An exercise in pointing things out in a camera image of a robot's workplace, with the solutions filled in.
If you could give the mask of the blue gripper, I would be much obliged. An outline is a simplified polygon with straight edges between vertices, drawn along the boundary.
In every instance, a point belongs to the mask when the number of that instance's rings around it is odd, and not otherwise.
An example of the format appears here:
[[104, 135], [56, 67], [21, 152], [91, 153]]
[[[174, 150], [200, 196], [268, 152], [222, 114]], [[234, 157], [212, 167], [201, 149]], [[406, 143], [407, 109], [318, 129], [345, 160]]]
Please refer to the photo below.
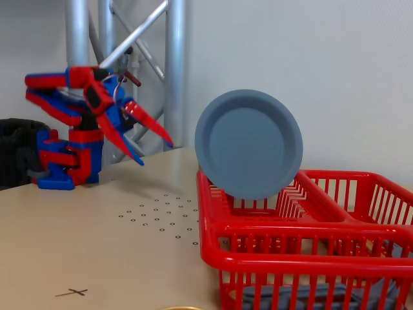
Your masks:
[[126, 130], [133, 127], [134, 120], [160, 136], [169, 147], [174, 144], [165, 128], [125, 94], [124, 80], [124, 76], [111, 70], [92, 68], [88, 72], [83, 95], [104, 136], [136, 163], [144, 165], [124, 137]]

